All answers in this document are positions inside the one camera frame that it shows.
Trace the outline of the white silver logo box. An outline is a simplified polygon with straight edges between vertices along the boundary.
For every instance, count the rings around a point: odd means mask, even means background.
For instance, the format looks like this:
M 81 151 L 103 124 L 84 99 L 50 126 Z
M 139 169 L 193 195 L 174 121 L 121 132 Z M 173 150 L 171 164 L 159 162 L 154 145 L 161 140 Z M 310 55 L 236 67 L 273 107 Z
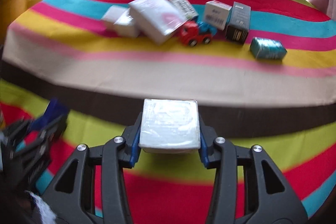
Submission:
M 140 30 L 137 27 L 135 20 L 130 15 L 129 9 L 123 12 L 114 22 L 113 29 L 119 36 L 136 38 L 140 34 Z

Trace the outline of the white square box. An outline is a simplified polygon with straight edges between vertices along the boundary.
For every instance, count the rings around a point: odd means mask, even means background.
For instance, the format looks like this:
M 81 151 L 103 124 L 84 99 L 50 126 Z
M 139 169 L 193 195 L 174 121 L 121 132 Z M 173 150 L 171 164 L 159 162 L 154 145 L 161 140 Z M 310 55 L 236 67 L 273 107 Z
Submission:
M 147 153 L 189 153 L 201 147 L 198 103 L 159 100 L 143 103 L 139 147 Z

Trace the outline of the large white pink box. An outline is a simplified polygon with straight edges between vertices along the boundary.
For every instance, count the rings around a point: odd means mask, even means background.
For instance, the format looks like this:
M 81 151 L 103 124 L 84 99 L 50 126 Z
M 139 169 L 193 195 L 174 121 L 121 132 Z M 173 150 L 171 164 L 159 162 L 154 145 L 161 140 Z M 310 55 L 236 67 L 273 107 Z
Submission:
M 133 0 L 128 5 L 136 25 L 157 44 L 163 44 L 187 22 L 168 0 Z

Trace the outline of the teal foil packet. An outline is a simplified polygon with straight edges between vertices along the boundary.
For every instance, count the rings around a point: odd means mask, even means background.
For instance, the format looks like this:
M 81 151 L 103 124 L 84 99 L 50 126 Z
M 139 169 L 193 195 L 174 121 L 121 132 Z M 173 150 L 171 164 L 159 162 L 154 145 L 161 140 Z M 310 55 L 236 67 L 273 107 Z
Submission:
M 282 60 L 287 50 L 278 40 L 254 37 L 249 50 L 255 59 Z

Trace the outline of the white barcode text box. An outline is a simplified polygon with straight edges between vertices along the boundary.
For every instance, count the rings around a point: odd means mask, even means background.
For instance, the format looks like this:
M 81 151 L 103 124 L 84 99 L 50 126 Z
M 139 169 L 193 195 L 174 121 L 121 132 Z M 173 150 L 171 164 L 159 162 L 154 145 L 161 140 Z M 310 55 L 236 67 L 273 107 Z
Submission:
M 171 4 L 180 11 L 187 20 L 198 21 L 199 14 L 188 0 L 169 0 Z

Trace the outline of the black grey tall box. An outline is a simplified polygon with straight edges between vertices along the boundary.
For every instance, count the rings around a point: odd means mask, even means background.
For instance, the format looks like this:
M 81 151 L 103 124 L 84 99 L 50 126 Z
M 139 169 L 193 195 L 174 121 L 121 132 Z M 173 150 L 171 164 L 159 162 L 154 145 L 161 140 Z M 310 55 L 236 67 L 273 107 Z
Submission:
M 226 39 L 244 44 L 249 34 L 251 7 L 234 2 L 226 25 Z

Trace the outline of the white medicine box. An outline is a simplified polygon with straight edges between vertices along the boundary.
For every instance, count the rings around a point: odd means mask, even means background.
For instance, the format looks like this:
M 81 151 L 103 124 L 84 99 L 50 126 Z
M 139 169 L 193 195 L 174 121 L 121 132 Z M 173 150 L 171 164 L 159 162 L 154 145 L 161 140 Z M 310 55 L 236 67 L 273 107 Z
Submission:
M 205 4 L 203 21 L 223 31 L 232 6 L 213 0 Z

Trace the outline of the small white box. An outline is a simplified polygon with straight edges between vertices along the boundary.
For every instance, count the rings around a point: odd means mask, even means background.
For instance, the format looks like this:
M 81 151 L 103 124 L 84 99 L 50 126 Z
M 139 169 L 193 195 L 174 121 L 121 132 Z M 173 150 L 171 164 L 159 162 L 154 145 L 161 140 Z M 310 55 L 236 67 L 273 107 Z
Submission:
M 127 8 L 118 5 L 112 5 L 102 16 L 101 21 L 107 30 L 113 30 L 114 23 L 122 16 Z

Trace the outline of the striped colourful tablecloth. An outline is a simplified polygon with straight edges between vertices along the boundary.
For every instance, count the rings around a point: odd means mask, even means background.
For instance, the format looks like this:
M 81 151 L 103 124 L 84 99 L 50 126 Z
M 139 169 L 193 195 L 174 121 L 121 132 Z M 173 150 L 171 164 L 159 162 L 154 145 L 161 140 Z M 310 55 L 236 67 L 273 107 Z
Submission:
M 132 0 L 44 0 L 10 26 L 1 100 L 8 122 L 47 100 L 70 109 L 68 129 L 37 182 L 44 191 L 84 142 L 132 124 L 145 98 L 195 99 L 206 125 L 235 144 L 259 144 L 284 172 L 310 223 L 335 223 L 335 21 L 305 0 L 218 0 L 252 8 L 250 37 L 280 40 L 282 64 L 256 61 L 218 35 L 187 48 L 172 38 L 120 38 L 100 17 Z M 211 0 L 189 0 L 198 12 Z

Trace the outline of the red blue toy truck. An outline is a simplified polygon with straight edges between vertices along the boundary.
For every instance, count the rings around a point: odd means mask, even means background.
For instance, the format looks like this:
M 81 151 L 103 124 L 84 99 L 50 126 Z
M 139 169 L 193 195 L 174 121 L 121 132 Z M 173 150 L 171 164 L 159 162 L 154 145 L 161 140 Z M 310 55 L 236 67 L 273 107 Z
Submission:
M 206 22 L 188 21 L 179 30 L 179 39 L 185 46 L 207 45 L 217 33 L 217 28 Z

